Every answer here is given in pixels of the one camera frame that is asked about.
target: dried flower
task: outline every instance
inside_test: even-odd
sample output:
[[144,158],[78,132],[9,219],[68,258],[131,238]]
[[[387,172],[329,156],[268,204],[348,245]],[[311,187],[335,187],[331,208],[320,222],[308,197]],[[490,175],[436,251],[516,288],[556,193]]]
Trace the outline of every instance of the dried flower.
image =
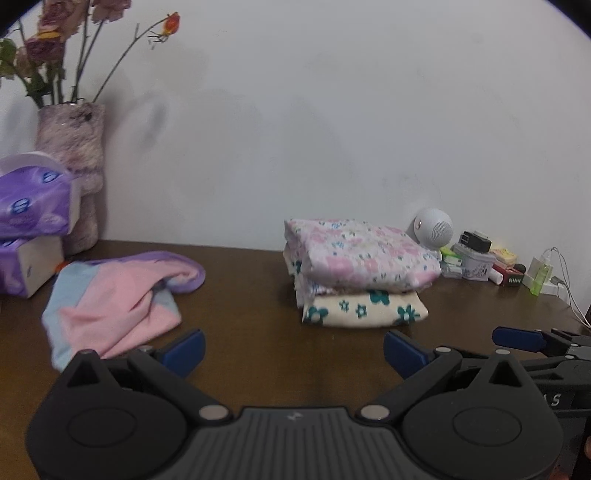
[[29,59],[36,63],[60,62],[66,51],[65,45],[59,37],[40,38],[35,35],[26,41],[25,46]]
[[166,20],[164,20],[164,24],[162,26],[162,33],[156,33],[150,30],[152,35],[148,36],[148,41],[152,45],[152,50],[156,46],[157,43],[164,43],[168,40],[170,35],[174,35],[178,32],[178,28],[181,24],[181,16],[178,12],[173,13],[172,15],[167,15]]
[[59,33],[63,41],[78,32],[90,0],[47,0],[37,25],[38,32]]
[[74,0],[48,0],[39,19],[39,32],[58,30],[75,7]]
[[176,32],[178,32],[178,28],[181,24],[181,16],[178,14],[178,12],[173,13],[172,15],[169,15],[168,18],[166,19],[166,22],[164,22],[164,25],[162,27],[162,35],[169,37],[170,35],[174,35]]
[[20,47],[17,50],[15,62],[15,66],[18,70],[18,73],[20,73],[23,77],[31,78],[33,76],[35,67],[33,66],[31,60],[29,60],[29,56],[27,55],[27,49],[25,47]]
[[93,0],[92,6],[95,7],[92,12],[94,23],[107,20],[114,22],[122,18],[123,12],[131,7],[131,0]]

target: pink floral cloth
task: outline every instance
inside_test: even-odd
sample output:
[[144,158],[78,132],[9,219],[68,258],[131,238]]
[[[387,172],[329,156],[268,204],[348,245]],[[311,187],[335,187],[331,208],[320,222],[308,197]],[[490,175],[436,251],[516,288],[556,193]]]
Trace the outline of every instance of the pink floral cloth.
[[287,246],[300,270],[324,287],[416,290],[434,281],[437,257],[402,230],[355,220],[289,220]]

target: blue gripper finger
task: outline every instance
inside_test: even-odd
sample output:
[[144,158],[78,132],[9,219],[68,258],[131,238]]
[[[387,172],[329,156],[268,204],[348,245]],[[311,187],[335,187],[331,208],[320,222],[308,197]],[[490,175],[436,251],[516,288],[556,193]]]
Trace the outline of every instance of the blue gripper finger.
[[400,332],[384,337],[384,357],[404,380],[434,359],[434,355]]
[[492,332],[492,341],[499,346],[516,348],[526,352],[540,352],[546,348],[546,340],[541,332],[517,328],[495,328]]
[[186,378],[205,357],[205,335],[193,330],[169,343],[156,354],[156,360],[181,378]]

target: red box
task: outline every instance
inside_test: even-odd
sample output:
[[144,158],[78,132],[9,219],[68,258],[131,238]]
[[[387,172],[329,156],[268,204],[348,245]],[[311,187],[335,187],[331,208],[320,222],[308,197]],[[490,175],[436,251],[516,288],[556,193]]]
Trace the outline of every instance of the red box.
[[503,275],[503,281],[501,282],[501,285],[507,285],[508,287],[518,287],[521,285],[524,275],[519,270],[516,270],[513,267],[501,267],[496,263],[492,265],[492,268]]

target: purple tissue package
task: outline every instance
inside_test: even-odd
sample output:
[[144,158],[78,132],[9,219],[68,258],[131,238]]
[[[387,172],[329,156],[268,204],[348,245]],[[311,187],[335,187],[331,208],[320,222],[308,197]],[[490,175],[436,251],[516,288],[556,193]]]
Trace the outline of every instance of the purple tissue package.
[[79,215],[79,181],[49,155],[0,160],[0,239],[64,236]]

